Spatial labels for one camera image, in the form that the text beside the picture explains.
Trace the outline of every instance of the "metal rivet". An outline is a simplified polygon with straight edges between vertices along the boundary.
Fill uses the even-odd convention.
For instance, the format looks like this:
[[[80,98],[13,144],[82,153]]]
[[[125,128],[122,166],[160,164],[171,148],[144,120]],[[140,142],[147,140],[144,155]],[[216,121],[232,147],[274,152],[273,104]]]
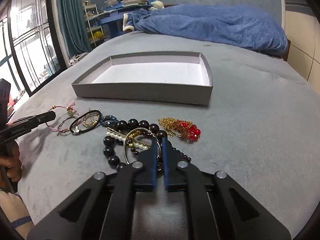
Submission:
[[[180,161],[180,162],[178,162],[178,167],[179,168],[186,168],[186,167],[188,167],[188,163],[185,161]]]
[[[134,162],[134,163],[132,163],[132,167],[134,167],[136,169],[140,169],[143,167],[143,164],[141,162]]]
[[[227,177],[227,174],[224,171],[217,171],[216,175],[219,179],[225,179]]]
[[[105,174],[104,174],[103,172],[101,172],[101,171],[96,172],[96,173],[93,175],[93,177],[94,177],[95,179],[103,179],[104,176],[105,176]]]

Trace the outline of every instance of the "triangular cutout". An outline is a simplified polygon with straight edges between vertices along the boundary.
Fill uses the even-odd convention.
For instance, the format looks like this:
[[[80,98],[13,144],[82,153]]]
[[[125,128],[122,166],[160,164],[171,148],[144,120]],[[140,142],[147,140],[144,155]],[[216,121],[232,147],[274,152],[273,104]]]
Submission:
[[[61,213],[60,217],[67,219],[69,222],[77,222],[81,215],[82,209],[87,202],[91,189],[86,189],[79,195],[69,206],[67,206]]]
[[[258,211],[250,205],[234,188],[230,188],[229,192],[238,210],[240,219],[248,221],[259,216]]]

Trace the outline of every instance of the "pink string bracelet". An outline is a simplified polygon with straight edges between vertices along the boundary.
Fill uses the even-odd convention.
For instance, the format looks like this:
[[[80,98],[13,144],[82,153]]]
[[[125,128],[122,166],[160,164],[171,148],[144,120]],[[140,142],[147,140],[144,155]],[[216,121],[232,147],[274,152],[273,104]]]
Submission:
[[[79,113],[79,111],[77,110],[77,109],[75,109],[75,108],[73,108],[73,106],[75,106],[76,105],[76,103],[73,101],[69,106],[67,106],[67,107],[65,107],[65,106],[52,106],[49,110],[48,110],[48,112],[49,111],[51,111],[51,110],[54,110],[54,109],[56,109],[56,108],[58,108],[58,107],[60,107],[60,108],[64,108],[64,109],[66,109],[67,110],[67,113],[68,113],[68,115],[69,116],[73,116],[73,115],[78,115],[78,116],[80,116],[80,113]],[[57,129],[57,128],[53,128],[53,127],[51,127],[50,125],[48,125],[47,123],[45,123],[52,131],[56,131],[56,132],[58,132],[58,134],[59,133],[65,133],[65,132],[68,132],[69,131],[69,128],[65,128],[65,129]]]

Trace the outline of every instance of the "bed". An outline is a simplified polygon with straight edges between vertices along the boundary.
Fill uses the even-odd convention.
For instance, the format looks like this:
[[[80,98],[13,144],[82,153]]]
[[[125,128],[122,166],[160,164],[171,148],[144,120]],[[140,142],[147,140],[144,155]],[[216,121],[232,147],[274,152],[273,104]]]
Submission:
[[[194,51],[212,69],[208,106],[77,98],[71,83],[110,55],[141,51]],[[320,99],[283,59],[231,45],[132,32],[111,39],[89,53],[33,95],[12,120],[72,101],[119,120],[157,122],[191,120],[202,131],[198,142],[170,138],[201,171],[226,171],[290,231],[292,238],[315,210],[320,196]],[[58,125],[66,112],[56,110]],[[19,193],[34,223],[39,222],[96,171],[114,170],[102,154],[105,128],[57,136],[45,125],[17,140],[23,178]],[[182,193],[167,194],[163,179],[156,192],[138,194],[132,239],[186,239]]]

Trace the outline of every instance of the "human hand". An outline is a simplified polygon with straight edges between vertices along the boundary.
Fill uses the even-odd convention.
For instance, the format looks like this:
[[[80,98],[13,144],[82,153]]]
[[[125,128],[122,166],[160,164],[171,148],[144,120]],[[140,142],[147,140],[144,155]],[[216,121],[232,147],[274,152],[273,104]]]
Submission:
[[[12,182],[17,182],[21,179],[21,161],[19,160],[20,152],[19,146],[14,141],[11,148],[11,157],[0,156],[0,166],[8,167],[7,176]],[[7,189],[7,186],[2,178],[2,174],[0,172],[0,188]]]

